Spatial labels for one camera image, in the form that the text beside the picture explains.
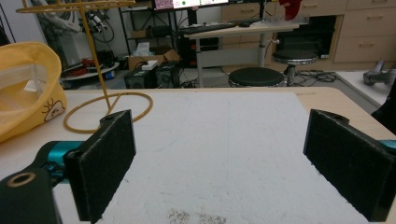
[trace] yellow wire stand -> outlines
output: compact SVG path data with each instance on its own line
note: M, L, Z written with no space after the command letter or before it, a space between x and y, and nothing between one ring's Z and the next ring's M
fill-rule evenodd
M110 95L107 94L106 84L103 80L102 70L100 69L100 64L97 59L95 46L93 44L93 39L92 39L92 35L90 32L90 27L88 25L87 17L85 16L85 10L107 9L107 8L112 8L112 7L129 7L129 6L132 6L135 4L135 0L132 0L132 1L131 0L124 0L124 1L108 0L108 1L88 1L88 2L82 2L81 0L77 0L75 3L62 3L61 0L57 0L56 3L53 5L36 6L36 7L29 7L26 3L26 0L22 0L22 3L23 3L23 8L17 9L17 12L20 12L20 13L49 13L49 12L79 11L79 14L81 15L82 22L84 25L84 29L87 31L87 32L85 32L85 34L87 36L88 43L90 45L91 54L93 57L93 61L95 63L96 70L98 72L99 81L101 83L104 96L92 99L92 100L90 100L86 103L83 103L82 105L78 105L76 108L72 109L64 117L64 127L67 130L69 130L71 132L75 132L75 133L94 133L94 132L96 132L97 129L96 130L80 130L80 129L72 128L68 125L68 120L76 111L78 111L85 105L89 105L93 102L103 100L103 99L106 100L106 104L107 104L106 115L108 115L111 113L112 109L114 108L117 101L120 99L120 97L122 95L139 95L139 96L147 98L149 101L148 108L145 111L143 111L140 115L135 117L133 119L133 121L137 121L147 115L147 113L151 110L151 108L153 106L153 100L150 96L146 95L145 93L129 91L129 92L123 92L123 93L114 93L114 94L110 94ZM113 105L111 105L110 101L109 101L109 97L114 97L114 96L117 96L117 98L114 101Z

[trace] chair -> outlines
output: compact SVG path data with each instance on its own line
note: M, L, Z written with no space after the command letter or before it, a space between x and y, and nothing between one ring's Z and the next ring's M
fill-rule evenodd
M274 87L283 79L283 75L273 69L247 67L231 72L228 82L231 87Z
M378 120L391 132L396 134L396 82L393 81L392 88L387 100L381 107L372 113L373 118Z
M287 64L285 75L288 77L287 86L294 85L295 65L315 63L318 56L315 53L304 50L279 50L273 53L272 58L277 63Z

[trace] monitor screen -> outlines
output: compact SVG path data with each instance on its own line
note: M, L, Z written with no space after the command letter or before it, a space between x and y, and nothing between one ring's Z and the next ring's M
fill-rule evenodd
M151 0L154 10L184 10L193 7L226 5L229 0Z

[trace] red object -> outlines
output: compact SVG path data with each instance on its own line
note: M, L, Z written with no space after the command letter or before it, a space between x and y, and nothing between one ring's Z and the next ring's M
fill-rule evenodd
M285 8L285 21L293 20L300 10L302 0L279 0L279 4Z

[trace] computer monitor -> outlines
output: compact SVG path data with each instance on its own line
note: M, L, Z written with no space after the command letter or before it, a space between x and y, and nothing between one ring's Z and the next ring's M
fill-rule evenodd
M229 0L151 0L151 4L155 11L187 10L189 24L195 24L198 8L224 6L229 4Z

